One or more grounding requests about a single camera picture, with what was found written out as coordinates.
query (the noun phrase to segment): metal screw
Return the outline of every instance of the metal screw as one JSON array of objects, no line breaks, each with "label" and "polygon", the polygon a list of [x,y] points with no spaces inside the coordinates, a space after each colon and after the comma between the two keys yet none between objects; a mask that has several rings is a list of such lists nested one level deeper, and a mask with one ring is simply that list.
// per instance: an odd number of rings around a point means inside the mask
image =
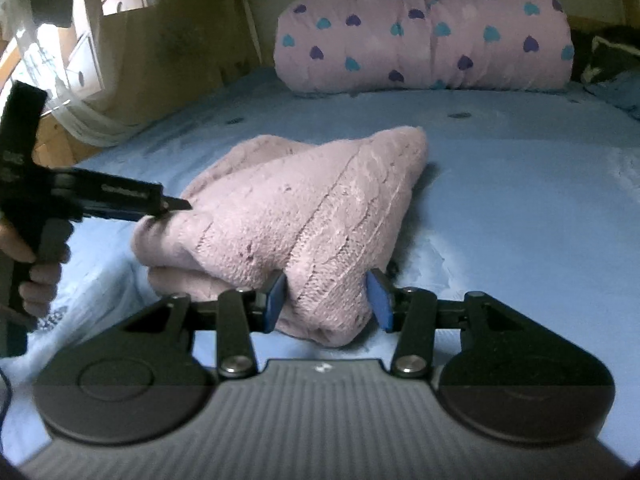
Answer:
[{"label": "metal screw", "polygon": [[253,365],[254,362],[244,355],[234,355],[222,361],[222,369],[226,373],[233,375],[245,374]]},{"label": "metal screw", "polygon": [[425,373],[427,361],[419,355],[405,355],[396,359],[394,368],[405,377],[416,377]]}]

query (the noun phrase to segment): pink knitted sweater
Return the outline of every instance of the pink knitted sweater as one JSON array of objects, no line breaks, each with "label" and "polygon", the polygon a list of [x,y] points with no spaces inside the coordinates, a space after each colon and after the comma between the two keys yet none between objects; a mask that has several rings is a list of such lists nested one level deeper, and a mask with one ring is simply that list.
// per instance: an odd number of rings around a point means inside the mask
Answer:
[{"label": "pink knitted sweater", "polygon": [[370,319],[364,273],[388,264],[426,154],[408,126],[321,146],[255,137],[189,185],[192,211],[140,221],[132,249],[156,292],[196,301],[282,269],[277,329],[342,346]]}]

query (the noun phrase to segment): sheer curtain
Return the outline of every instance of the sheer curtain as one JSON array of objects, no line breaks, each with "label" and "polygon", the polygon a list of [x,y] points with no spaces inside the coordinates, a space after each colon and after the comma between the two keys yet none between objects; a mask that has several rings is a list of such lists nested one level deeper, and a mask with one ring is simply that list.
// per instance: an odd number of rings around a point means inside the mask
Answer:
[{"label": "sheer curtain", "polygon": [[[0,28],[5,40],[15,36],[32,83],[49,93],[47,107],[76,139],[92,146],[109,147],[124,142],[141,129],[139,125],[123,124],[107,117],[75,95],[60,64],[52,59],[38,38],[30,0],[0,0]],[[107,60],[100,64],[106,94],[117,86],[121,63],[117,55],[108,54],[100,53],[101,59]]]}]

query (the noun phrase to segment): purple heart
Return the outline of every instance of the purple heart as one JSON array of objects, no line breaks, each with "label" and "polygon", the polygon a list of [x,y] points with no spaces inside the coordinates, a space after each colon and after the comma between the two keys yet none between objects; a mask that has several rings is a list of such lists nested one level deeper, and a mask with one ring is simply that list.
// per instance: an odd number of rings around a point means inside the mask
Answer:
[{"label": "purple heart", "polygon": [[524,40],[524,45],[522,46],[525,52],[537,52],[540,50],[540,45],[536,41],[536,38],[532,38],[531,36],[527,36],[527,39]]},{"label": "purple heart", "polygon": [[459,70],[469,70],[470,68],[473,68],[473,65],[474,65],[474,62],[471,60],[470,57],[467,57],[467,56],[462,56],[458,61]]},{"label": "purple heart", "polygon": [[404,83],[404,76],[398,70],[392,70],[389,72],[389,80],[394,83]]},{"label": "purple heart", "polygon": [[362,24],[362,21],[356,14],[352,14],[347,18],[345,23],[350,27],[359,27]]},{"label": "purple heart", "polygon": [[324,53],[318,46],[315,46],[311,49],[309,56],[311,56],[311,59],[324,59]]},{"label": "purple heart", "polygon": [[409,11],[409,18],[411,18],[412,20],[423,20],[424,12],[422,12],[420,9],[411,9]]}]

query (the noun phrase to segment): blue bed sheet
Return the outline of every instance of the blue bed sheet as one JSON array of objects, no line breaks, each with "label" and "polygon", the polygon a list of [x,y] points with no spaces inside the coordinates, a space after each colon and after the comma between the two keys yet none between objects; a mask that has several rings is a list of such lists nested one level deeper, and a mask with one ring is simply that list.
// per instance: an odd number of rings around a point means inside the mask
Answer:
[{"label": "blue bed sheet", "polygon": [[[148,128],[82,167],[160,181],[178,195],[238,142],[260,134],[322,143],[408,124],[430,140],[394,260],[401,286],[443,298],[485,290],[599,357],[616,380],[602,441],[640,459],[640,124],[584,92],[397,91],[305,99],[260,70]],[[20,463],[47,442],[29,381],[62,344],[87,338],[156,296],[129,250],[132,224],[91,219],[72,237],[56,306],[27,356],[3,364],[18,384],[5,451]],[[267,359],[381,358],[396,337],[369,326],[345,349],[255,335]],[[444,362],[458,334],[436,338]],[[214,363],[214,334],[194,349]]]}]

